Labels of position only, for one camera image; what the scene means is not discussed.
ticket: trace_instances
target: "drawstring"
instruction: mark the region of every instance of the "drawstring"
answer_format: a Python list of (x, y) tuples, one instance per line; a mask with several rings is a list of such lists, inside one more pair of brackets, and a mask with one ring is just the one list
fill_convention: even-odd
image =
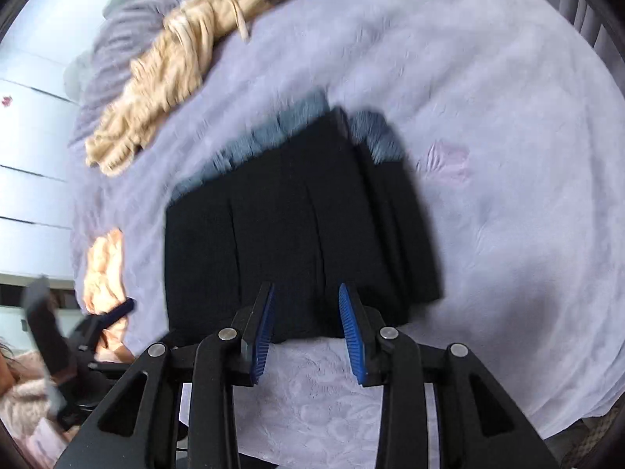
[(232, 11), (234, 12), (234, 20), (236, 21), (236, 27), (239, 30), (239, 34), (243, 39), (243, 42), (248, 42), (249, 40), (249, 31), (248, 25), (245, 22), (245, 16), (243, 15), (243, 10), (241, 10), (241, 6), (237, 0), (228, 0), (232, 4)]

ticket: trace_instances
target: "black folded cloth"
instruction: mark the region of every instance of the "black folded cloth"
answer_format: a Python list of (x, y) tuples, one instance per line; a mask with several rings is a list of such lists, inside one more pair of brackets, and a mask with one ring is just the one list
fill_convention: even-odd
[(374, 164), (340, 109), (174, 202), (165, 229), (170, 330), (196, 343), (276, 287), (274, 342), (342, 337), (338, 290), (391, 325), (440, 297), (423, 216), (401, 162)]

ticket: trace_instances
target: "wrinkled fabric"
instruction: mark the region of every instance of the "wrinkled fabric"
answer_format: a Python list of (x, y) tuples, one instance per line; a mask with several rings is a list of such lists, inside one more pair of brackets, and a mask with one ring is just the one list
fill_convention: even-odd
[[(174, 186), (323, 87), (348, 114), (384, 114), (423, 198), (445, 297), (404, 331), (465, 342), (543, 437), (607, 413), (625, 390), (625, 102), (562, 16), (544, 0), (290, 0), (248, 44), (217, 47), (202, 89), (123, 175), (86, 170), (85, 137), (171, 1), (106, 24), (70, 145), (77, 297), (87, 249), (119, 227), (131, 350), (168, 330)], [(380, 398), (357, 385), (344, 341), (276, 344), (259, 384), (235, 389), (239, 448), (292, 468), (372, 468)]]
[(184, 0), (167, 15), (152, 47), (130, 62), (132, 79), (85, 143), (87, 165), (98, 164), (109, 176), (126, 169), (171, 109), (202, 84), (213, 43), (235, 27), (247, 39), (243, 19), (267, 8), (267, 0)]
[[(126, 301), (121, 282), (124, 262), (123, 235), (112, 229), (96, 239), (87, 253), (82, 302), (91, 314), (104, 314)], [(96, 358), (104, 362), (132, 363), (134, 357), (123, 344), (128, 318), (123, 317), (102, 331)]]
[[(229, 142), (200, 171), (174, 187), (171, 201), (179, 199), (202, 183), (233, 170), (249, 158), (280, 146), (328, 110), (329, 105), (323, 91), (310, 93), (249, 134)], [(404, 158), (401, 144), (383, 115), (373, 111), (360, 111), (349, 117), (348, 124), (351, 141), (354, 144), (366, 143), (376, 164)]]
[(70, 440), (68, 434), (64, 437), (51, 421), (42, 418), (32, 435), (16, 440), (16, 443), (36, 469), (53, 469)]

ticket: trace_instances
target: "brown cloth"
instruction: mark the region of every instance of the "brown cloth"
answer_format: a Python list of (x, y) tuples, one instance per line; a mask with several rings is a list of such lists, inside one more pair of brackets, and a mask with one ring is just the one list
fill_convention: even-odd
[[(97, 238), (87, 254), (82, 300), (91, 314), (110, 312), (126, 301), (121, 283), (123, 235), (119, 229)], [(122, 318), (102, 333), (96, 358), (104, 362), (132, 363), (134, 356), (123, 344), (128, 319)]]
[(87, 165), (98, 164), (107, 176), (126, 169), (170, 111), (200, 87), (214, 43), (235, 27), (247, 40), (245, 19), (280, 1), (185, 0), (172, 10), (152, 47), (130, 62), (132, 77), (86, 140)]

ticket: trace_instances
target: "beige garment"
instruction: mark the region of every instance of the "beige garment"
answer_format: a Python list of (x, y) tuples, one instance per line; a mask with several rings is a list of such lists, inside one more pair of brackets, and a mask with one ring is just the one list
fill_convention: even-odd
[(130, 62), (132, 78), (86, 140), (87, 165), (108, 176), (126, 169), (169, 111), (200, 87), (215, 41), (235, 27), (247, 40), (245, 18), (269, 7), (268, 0), (185, 0), (172, 10), (152, 47)]
[[(123, 235), (119, 229), (97, 238), (87, 254), (82, 300), (92, 314), (110, 312), (126, 301), (121, 283)], [(105, 362), (132, 363), (134, 357), (123, 344), (128, 319), (122, 318), (104, 330), (96, 347), (96, 358)]]

